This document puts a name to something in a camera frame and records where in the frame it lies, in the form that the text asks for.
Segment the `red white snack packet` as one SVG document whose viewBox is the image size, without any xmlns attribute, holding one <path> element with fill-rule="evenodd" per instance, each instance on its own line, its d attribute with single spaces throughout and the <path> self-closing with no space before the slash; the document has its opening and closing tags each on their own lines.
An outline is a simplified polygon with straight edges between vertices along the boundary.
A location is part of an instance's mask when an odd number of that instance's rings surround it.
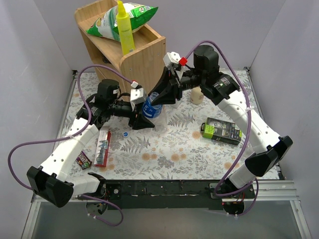
<svg viewBox="0 0 319 239">
<path fill-rule="evenodd" d="M 110 139 L 111 132 L 108 129 L 99 131 L 96 154 L 93 163 L 95 167 L 106 167 Z"/>
</svg>

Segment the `purple candy packet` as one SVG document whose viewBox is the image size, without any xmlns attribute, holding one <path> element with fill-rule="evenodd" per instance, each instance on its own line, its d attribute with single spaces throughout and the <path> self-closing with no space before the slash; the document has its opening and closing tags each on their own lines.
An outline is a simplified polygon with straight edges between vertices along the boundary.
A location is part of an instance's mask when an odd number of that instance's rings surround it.
<svg viewBox="0 0 319 239">
<path fill-rule="evenodd" d="M 92 166 L 92 161 L 87 157 L 84 151 L 81 151 L 76 158 L 76 162 L 82 170 L 88 169 Z"/>
</svg>

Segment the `clear plastic bottle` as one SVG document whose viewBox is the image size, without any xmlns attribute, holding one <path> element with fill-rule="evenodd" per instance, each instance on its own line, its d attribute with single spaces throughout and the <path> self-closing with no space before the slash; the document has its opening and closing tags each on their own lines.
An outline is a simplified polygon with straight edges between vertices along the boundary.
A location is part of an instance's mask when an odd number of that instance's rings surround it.
<svg viewBox="0 0 319 239">
<path fill-rule="evenodd" d="M 160 133 L 167 131 L 167 115 L 165 108 L 162 109 L 160 115 L 157 117 L 156 131 Z"/>
</svg>

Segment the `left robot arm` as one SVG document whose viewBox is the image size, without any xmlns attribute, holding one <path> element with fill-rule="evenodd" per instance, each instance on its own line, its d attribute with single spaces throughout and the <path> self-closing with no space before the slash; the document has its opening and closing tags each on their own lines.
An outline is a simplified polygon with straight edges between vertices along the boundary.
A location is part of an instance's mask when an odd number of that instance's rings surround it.
<svg viewBox="0 0 319 239">
<path fill-rule="evenodd" d="M 86 144 L 99 132 L 110 117 L 125 117 L 134 129 L 153 128 L 155 125 L 143 115 L 143 103 L 147 94 L 142 86 L 133 82 L 128 94 L 130 101 L 120 100 L 119 82 L 102 80 L 97 93 L 84 101 L 67 133 L 67 140 L 60 143 L 53 153 L 39 167 L 30 167 L 27 178 L 34 193 L 61 208 L 79 195 L 101 199 L 107 194 L 106 180 L 96 174 L 67 181 L 73 162 Z"/>
</svg>

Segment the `yellow squeeze bottle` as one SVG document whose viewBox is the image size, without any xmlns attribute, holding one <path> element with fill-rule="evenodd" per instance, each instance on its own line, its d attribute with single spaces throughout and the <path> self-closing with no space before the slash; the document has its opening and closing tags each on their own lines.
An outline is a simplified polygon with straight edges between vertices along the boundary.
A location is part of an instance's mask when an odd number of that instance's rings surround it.
<svg viewBox="0 0 319 239">
<path fill-rule="evenodd" d="M 126 55 L 135 50 L 132 26 L 130 16 L 126 12 L 124 4 L 121 0 L 117 1 L 118 14 L 116 16 L 117 27 L 119 31 L 120 43 L 123 55 Z"/>
</svg>

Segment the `green chip bag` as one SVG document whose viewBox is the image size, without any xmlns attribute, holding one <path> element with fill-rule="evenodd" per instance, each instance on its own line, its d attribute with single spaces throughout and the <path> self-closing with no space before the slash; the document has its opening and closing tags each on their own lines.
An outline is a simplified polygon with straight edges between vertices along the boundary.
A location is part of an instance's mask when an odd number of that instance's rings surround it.
<svg viewBox="0 0 319 239">
<path fill-rule="evenodd" d="M 123 3 L 125 11 L 128 13 L 131 22 L 132 33 L 138 31 L 156 14 L 158 7 L 143 5 L 139 3 Z M 104 37 L 120 42 L 119 31 L 117 26 L 116 15 L 118 7 L 112 7 L 103 13 L 97 20 L 86 30 L 90 35 Z"/>
</svg>

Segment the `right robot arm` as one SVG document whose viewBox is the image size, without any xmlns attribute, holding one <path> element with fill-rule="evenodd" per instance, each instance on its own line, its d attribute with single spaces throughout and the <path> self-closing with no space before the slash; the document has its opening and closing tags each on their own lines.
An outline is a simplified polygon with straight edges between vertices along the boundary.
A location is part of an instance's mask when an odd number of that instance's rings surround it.
<svg viewBox="0 0 319 239">
<path fill-rule="evenodd" d="M 193 50 L 193 65 L 176 52 L 164 55 L 162 76 L 152 92 L 158 96 L 151 105 L 173 105 L 185 90 L 200 87 L 205 97 L 224 111 L 245 135 L 238 155 L 240 158 L 247 144 L 255 154 L 248 157 L 237 170 L 229 168 L 214 188 L 217 197 L 239 197 L 243 191 L 276 165 L 292 146 L 289 136 L 280 136 L 272 130 L 250 106 L 244 86 L 235 73 L 227 75 L 219 69 L 219 49 L 210 45 L 198 45 Z"/>
</svg>

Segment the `blue label water bottle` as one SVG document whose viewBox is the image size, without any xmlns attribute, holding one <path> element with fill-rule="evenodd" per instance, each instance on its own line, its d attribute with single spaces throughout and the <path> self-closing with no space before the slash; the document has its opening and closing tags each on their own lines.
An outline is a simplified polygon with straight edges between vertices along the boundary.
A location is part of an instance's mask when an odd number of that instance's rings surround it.
<svg viewBox="0 0 319 239">
<path fill-rule="evenodd" d="M 152 102 L 159 94 L 157 92 L 152 92 L 143 104 L 143 115 L 147 118 L 154 119 L 157 118 L 162 111 L 162 105 L 152 106 Z"/>
</svg>

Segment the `beige soap pump bottle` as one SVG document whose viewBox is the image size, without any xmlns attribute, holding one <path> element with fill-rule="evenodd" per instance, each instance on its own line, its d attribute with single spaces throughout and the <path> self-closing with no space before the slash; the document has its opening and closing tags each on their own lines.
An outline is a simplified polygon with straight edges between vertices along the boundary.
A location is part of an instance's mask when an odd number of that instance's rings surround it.
<svg viewBox="0 0 319 239">
<path fill-rule="evenodd" d="M 204 95 L 201 92 L 201 88 L 200 87 L 195 87 L 191 90 L 190 93 L 190 101 L 195 104 L 195 105 L 199 105 L 203 102 L 204 99 Z"/>
</svg>

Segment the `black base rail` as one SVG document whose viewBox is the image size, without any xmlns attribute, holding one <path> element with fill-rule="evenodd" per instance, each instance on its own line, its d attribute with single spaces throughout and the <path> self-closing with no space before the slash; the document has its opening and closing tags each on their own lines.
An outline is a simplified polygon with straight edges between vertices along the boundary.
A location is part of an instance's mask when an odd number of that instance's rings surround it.
<svg viewBox="0 0 319 239">
<path fill-rule="evenodd" d="M 213 196 L 217 180 L 104 180 L 102 192 L 91 197 L 107 199 L 121 209 L 223 210 L 222 199 Z"/>
</svg>

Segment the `wooden shelf unit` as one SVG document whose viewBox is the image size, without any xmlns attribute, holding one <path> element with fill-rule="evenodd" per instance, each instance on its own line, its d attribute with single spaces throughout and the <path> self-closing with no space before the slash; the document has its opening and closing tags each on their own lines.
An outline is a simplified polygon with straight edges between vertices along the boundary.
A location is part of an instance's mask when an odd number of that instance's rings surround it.
<svg viewBox="0 0 319 239">
<path fill-rule="evenodd" d="M 163 57 L 166 53 L 164 36 L 145 24 L 132 33 L 134 48 L 123 52 L 120 42 L 87 32 L 95 22 L 102 23 L 102 16 L 116 6 L 115 0 L 98 0 L 76 9 L 75 21 L 92 64 L 113 69 L 109 71 L 101 67 L 95 68 L 100 80 L 117 80 L 123 92 L 130 92 L 131 84 L 118 76 L 122 74 L 129 80 L 136 81 L 146 93 L 149 93 L 163 72 Z"/>
</svg>

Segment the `white bottle black cap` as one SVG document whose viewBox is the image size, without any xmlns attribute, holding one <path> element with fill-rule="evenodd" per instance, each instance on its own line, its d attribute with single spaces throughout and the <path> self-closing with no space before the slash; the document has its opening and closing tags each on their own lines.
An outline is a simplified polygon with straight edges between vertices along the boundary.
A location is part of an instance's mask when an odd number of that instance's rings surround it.
<svg viewBox="0 0 319 239">
<path fill-rule="evenodd" d="M 179 107 L 179 105 L 181 104 L 181 102 L 182 102 L 182 100 L 175 100 L 175 104 L 173 104 L 172 107 L 177 109 Z"/>
</svg>

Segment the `green black product box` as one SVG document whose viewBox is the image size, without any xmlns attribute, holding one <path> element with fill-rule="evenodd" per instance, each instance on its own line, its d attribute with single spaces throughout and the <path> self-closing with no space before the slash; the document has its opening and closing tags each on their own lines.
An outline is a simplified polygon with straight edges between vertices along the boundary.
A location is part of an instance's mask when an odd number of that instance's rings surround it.
<svg viewBox="0 0 319 239">
<path fill-rule="evenodd" d="M 233 122 L 215 118 L 207 118 L 200 129 L 203 138 L 238 145 L 241 142 L 242 131 Z"/>
</svg>

